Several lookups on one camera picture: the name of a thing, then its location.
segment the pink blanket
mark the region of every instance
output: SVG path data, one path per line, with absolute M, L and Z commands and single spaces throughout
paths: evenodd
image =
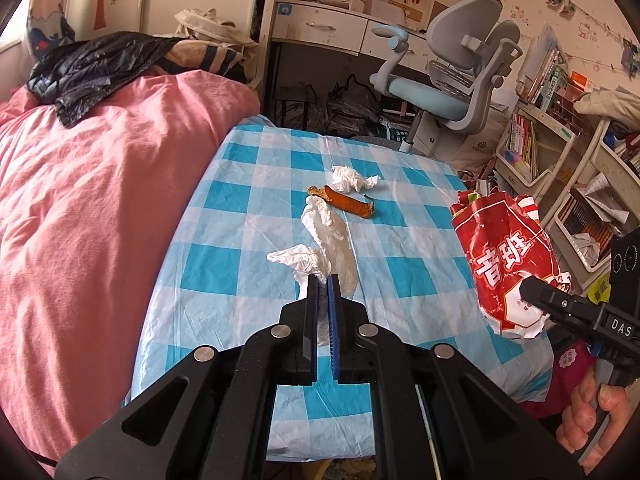
M 58 459 L 120 407 L 162 259 L 246 86 L 141 77 L 65 130 L 24 89 L 0 105 L 0 404 Z

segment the metal bolt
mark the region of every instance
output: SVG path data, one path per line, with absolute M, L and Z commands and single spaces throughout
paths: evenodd
M 449 345 L 437 345 L 433 349 L 433 353 L 440 359 L 451 359 L 453 357 L 453 348 Z
M 193 353 L 193 357 L 196 361 L 204 363 L 206 361 L 211 361 L 215 354 L 216 351 L 210 346 L 201 346 L 200 348 L 196 348 L 196 351 Z
M 371 323 L 365 323 L 358 327 L 358 332 L 363 337 L 373 337 L 378 333 L 378 327 Z
M 289 325 L 276 325 L 271 329 L 271 335 L 278 339 L 289 337 L 291 334 L 291 327 Z

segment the red snack bag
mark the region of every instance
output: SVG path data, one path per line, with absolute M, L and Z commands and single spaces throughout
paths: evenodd
M 498 335 L 533 338 L 548 315 L 520 297 L 520 282 L 536 276 L 568 291 L 569 274 L 560 273 L 531 197 L 514 199 L 501 191 L 470 198 L 461 193 L 460 203 L 451 207 L 452 225 L 478 288 L 480 310 Z

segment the hand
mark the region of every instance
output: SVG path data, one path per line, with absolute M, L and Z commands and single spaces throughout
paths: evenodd
M 588 433 L 596 425 L 596 411 L 591 407 L 591 401 L 595 396 L 596 381 L 592 367 L 572 392 L 571 405 L 562 413 L 562 424 L 556 431 L 558 442 L 570 453 L 585 446 Z M 619 386 L 603 384 L 598 393 L 598 404 L 604 411 L 609 412 L 610 421 L 582 464 L 587 474 L 611 449 L 631 417 L 631 403 L 625 389 Z

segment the blue seat cushion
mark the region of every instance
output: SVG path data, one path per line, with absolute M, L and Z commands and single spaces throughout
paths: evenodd
M 376 83 L 377 75 L 371 75 L 371 84 Z M 417 106 L 420 110 L 449 121 L 462 120 L 469 108 L 468 103 L 448 96 L 440 90 L 397 75 L 389 76 L 387 90 L 391 95 Z

